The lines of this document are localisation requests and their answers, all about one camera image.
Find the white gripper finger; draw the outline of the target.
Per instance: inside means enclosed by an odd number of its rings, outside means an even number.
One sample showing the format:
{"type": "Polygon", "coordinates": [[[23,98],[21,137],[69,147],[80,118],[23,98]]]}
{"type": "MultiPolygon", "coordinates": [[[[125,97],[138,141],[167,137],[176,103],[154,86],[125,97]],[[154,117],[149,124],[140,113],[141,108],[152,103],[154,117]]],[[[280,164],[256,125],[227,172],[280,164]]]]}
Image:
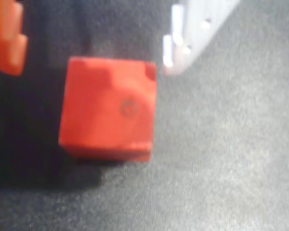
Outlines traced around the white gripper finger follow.
{"type": "Polygon", "coordinates": [[[239,5],[239,0],[179,0],[171,6],[170,32],[163,36],[163,72],[187,70],[239,5]]]}

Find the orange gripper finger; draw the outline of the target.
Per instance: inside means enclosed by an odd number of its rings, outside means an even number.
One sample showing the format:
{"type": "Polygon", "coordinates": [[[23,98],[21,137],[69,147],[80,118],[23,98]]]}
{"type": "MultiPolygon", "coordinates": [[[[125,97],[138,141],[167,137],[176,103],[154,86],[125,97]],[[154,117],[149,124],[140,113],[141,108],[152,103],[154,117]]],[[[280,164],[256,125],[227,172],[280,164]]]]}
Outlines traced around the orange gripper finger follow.
{"type": "Polygon", "coordinates": [[[15,0],[0,0],[0,72],[21,75],[28,38],[22,34],[24,7],[15,0]]]}

